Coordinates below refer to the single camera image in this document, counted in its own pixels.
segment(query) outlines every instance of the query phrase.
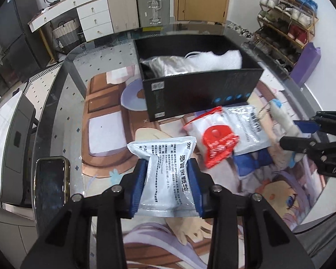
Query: suitcase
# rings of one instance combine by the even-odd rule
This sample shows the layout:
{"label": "suitcase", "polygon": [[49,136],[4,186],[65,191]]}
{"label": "suitcase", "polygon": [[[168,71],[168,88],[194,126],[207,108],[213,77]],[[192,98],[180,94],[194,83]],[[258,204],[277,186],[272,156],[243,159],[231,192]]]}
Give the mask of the suitcase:
{"label": "suitcase", "polygon": [[137,0],[141,27],[169,24],[170,0]]}
{"label": "suitcase", "polygon": [[139,27],[136,0],[107,1],[115,33]]}

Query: person's leg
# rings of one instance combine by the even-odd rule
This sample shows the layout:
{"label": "person's leg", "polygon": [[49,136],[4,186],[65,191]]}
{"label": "person's leg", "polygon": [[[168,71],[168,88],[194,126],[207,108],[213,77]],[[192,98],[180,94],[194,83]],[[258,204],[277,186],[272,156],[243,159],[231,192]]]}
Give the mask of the person's leg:
{"label": "person's leg", "polygon": [[318,269],[336,248],[336,213],[301,224],[293,232]]}

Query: anime eye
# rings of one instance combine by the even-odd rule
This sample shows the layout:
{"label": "anime eye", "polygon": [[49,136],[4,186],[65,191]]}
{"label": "anime eye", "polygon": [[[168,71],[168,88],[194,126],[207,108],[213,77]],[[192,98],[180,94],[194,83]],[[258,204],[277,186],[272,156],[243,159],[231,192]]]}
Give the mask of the anime eye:
{"label": "anime eye", "polygon": [[287,210],[293,207],[296,200],[296,194],[293,194],[293,196],[289,196],[286,200]]}

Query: cartoon hand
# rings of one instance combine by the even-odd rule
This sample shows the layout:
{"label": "cartoon hand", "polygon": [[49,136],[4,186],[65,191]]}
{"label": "cartoon hand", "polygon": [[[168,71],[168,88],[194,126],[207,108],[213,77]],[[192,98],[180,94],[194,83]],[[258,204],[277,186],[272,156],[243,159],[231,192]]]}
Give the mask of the cartoon hand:
{"label": "cartoon hand", "polygon": [[167,217],[166,222],[182,245],[188,242],[186,236],[194,243],[212,238],[213,226],[200,217]]}

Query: smartphone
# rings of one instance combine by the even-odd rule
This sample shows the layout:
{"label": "smartphone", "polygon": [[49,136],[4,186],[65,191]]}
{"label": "smartphone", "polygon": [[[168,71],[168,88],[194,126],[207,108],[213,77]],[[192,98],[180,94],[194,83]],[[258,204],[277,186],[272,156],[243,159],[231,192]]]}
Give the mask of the smartphone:
{"label": "smartphone", "polygon": [[70,198],[70,162],[63,156],[40,158],[34,178],[34,213],[42,233]]}

